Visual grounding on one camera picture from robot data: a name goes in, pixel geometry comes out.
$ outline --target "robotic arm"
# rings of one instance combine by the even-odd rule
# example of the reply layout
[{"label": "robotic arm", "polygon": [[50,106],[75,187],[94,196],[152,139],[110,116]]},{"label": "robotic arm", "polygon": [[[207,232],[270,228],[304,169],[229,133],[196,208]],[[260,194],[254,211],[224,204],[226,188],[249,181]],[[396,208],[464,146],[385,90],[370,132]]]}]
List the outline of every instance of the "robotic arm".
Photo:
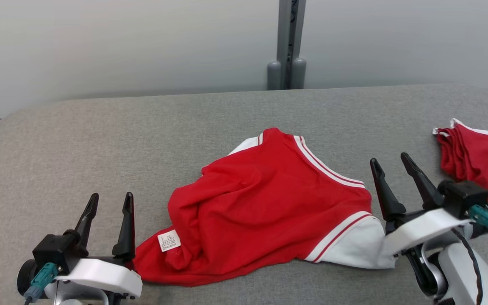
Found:
[{"label": "robotic arm", "polygon": [[124,219],[112,256],[90,257],[89,230],[97,212],[99,195],[91,195],[74,230],[48,234],[33,250],[33,257],[19,271],[18,292],[26,304],[52,299],[54,305],[81,305],[80,300],[101,300],[119,305],[123,299],[141,296],[142,281],[133,271],[135,229],[133,194],[127,193]]},{"label": "robotic arm", "polygon": [[423,210],[407,213],[378,161],[370,160],[387,222],[384,250],[408,258],[419,288],[435,304],[488,304],[488,265],[466,241],[488,233],[488,192],[471,181],[443,181],[436,188],[408,154],[401,159]]}]

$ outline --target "care label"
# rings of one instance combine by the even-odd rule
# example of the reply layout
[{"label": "care label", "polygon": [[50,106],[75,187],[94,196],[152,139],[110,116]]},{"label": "care label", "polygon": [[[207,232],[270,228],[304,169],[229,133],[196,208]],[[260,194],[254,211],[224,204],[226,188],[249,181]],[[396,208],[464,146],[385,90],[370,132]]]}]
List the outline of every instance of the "care label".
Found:
[{"label": "care label", "polygon": [[176,234],[176,230],[157,235],[157,240],[159,241],[161,252],[180,247],[180,237]]}]

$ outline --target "wall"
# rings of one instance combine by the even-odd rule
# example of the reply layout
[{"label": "wall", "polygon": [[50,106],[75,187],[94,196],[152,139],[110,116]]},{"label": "wall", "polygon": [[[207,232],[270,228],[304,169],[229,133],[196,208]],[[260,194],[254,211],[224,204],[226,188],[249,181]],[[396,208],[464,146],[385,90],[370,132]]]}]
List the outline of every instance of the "wall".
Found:
[{"label": "wall", "polygon": [[277,1],[0,0],[0,117],[89,97],[266,89]]},{"label": "wall", "polygon": [[305,88],[488,88],[488,0],[306,0]]}]

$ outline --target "gray fabric surface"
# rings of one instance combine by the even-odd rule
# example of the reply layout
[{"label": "gray fabric surface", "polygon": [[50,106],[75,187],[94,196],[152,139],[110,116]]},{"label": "gray fabric surface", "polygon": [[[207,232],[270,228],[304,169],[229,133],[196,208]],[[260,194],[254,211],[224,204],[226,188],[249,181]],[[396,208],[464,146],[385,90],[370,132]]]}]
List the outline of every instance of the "gray fabric surface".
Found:
[{"label": "gray fabric surface", "polygon": [[[0,122],[0,304],[22,304],[16,275],[45,234],[74,227],[100,195],[91,255],[117,240],[126,191],[136,200],[137,243],[171,224],[172,191],[202,166],[265,128],[302,135],[329,167],[363,180],[381,218],[368,162],[376,157],[409,211],[421,201],[399,154],[434,183],[443,178],[430,134],[453,117],[488,129],[488,90],[419,85],[74,100],[22,110]],[[488,236],[471,241],[488,262]],[[405,258],[393,270],[293,261],[225,282],[145,284],[132,304],[429,304]]]}]

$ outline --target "red shirt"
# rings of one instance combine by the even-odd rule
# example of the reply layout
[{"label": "red shirt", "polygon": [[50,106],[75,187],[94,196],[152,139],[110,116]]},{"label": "red shirt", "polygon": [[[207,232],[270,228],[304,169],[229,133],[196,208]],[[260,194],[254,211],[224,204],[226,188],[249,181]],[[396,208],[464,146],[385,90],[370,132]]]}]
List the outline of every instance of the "red shirt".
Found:
[{"label": "red shirt", "polygon": [[442,170],[455,180],[471,180],[488,190],[488,130],[473,129],[457,119],[451,128],[435,129],[441,145]]},{"label": "red shirt", "polygon": [[[378,260],[383,229],[370,202],[363,182],[329,169],[302,137],[267,129],[174,191],[168,203],[172,226],[138,247],[134,265],[143,280],[184,286],[295,258],[393,268],[392,257]],[[157,235],[171,230],[181,247],[162,252]],[[355,245],[355,234],[364,249]],[[333,253],[339,248],[338,258]]]}]

